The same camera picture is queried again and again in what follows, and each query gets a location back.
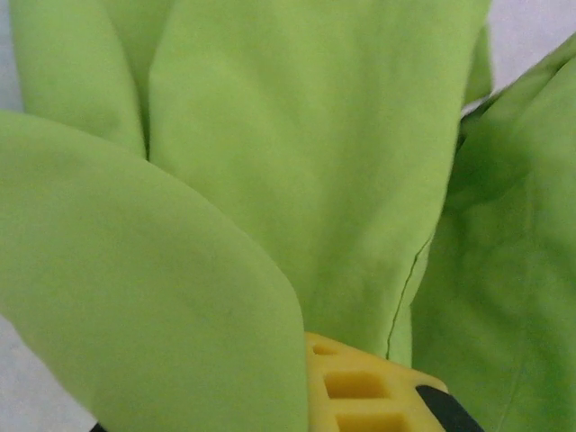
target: square hole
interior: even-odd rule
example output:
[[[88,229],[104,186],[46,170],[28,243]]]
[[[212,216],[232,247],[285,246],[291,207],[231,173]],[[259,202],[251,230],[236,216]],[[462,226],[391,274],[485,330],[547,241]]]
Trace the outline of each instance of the square hole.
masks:
[[[314,354],[317,354],[319,356],[333,356],[337,354],[336,350],[334,350],[333,348],[318,344],[312,347],[312,351],[314,352]]]
[[[338,415],[340,432],[410,432],[402,414]]]
[[[382,380],[373,373],[332,372],[324,376],[331,399],[381,399],[388,397]]]

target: green cloth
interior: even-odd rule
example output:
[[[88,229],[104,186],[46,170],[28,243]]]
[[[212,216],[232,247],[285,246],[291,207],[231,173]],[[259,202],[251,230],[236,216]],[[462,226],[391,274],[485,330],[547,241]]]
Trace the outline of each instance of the green cloth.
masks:
[[[576,34],[461,134],[414,365],[486,430],[576,430]]]
[[[110,432],[305,432],[304,329],[410,364],[488,6],[13,0],[0,313]]]

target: white background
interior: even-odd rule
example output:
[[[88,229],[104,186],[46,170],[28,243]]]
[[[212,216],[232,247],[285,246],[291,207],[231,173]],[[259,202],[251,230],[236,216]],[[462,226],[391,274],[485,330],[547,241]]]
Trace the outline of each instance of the white background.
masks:
[[[502,88],[576,32],[576,0],[493,0],[490,23]],[[0,109],[21,109],[8,0],[0,0]],[[0,432],[87,432],[93,424],[0,317]]]

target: yellow plastic object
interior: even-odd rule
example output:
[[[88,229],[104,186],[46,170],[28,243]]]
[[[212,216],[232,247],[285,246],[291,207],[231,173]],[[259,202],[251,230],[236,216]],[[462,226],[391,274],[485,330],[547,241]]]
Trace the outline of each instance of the yellow plastic object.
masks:
[[[310,432],[444,432],[416,387],[438,379],[306,334]]]

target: lime green fabric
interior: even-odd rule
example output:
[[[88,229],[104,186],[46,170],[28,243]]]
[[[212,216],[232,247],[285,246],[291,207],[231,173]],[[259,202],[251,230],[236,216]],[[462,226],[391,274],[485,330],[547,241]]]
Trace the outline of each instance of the lime green fabric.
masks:
[[[576,425],[576,34],[462,126],[414,364],[493,431]]]
[[[11,8],[0,312],[111,432],[306,431],[304,329],[410,364],[488,1]]]

